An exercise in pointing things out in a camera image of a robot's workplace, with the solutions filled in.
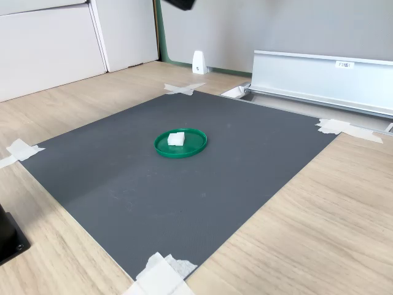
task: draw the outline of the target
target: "floor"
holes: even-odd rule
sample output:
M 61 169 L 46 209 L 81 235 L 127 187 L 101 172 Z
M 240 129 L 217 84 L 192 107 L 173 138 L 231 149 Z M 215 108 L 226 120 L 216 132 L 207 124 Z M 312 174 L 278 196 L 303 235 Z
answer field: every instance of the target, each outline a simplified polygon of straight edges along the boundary
M 0 103 L 0 157 L 166 93 L 247 78 L 153 62 Z M 341 134 L 187 279 L 196 295 L 390 295 L 393 137 Z M 0 267 L 0 294 L 122 294 L 132 279 L 19 163 L 0 169 L 0 203 L 32 244 Z

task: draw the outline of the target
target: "gray mat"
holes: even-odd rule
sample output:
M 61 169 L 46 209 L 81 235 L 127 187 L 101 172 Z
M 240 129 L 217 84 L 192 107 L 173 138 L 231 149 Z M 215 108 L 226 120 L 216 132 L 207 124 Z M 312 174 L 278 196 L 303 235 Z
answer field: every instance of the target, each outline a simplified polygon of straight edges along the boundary
M 163 95 L 39 144 L 23 166 L 131 277 L 159 251 L 201 265 L 336 136 L 312 117 L 201 92 Z M 161 133 L 208 136 L 167 159 Z

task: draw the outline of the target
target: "label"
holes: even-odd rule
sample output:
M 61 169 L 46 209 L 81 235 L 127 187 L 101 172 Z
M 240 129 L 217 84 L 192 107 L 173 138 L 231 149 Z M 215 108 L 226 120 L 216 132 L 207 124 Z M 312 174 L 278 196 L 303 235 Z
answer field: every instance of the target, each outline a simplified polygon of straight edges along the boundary
M 351 63 L 350 61 L 336 61 L 336 68 L 340 69 L 353 69 L 355 67 L 355 63 Z

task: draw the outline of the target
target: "white wall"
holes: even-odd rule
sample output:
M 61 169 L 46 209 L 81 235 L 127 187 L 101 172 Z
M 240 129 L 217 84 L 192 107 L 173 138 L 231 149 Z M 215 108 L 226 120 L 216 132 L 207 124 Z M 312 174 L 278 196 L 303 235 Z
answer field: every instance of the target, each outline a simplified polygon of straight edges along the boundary
M 181 11 L 161 0 L 166 46 L 191 63 L 252 72 L 254 50 L 393 60 L 392 0 L 197 0 Z
M 0 17 L 0 101 L 105 73 L 87 4 Z

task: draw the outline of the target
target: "black stand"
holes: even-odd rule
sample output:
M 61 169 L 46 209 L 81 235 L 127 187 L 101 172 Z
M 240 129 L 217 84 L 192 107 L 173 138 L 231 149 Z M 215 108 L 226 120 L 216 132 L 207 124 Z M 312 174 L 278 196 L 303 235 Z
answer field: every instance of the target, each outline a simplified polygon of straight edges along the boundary
M 0 266 L 29 248 L 29 241 L 12 215 L 0 205 Z

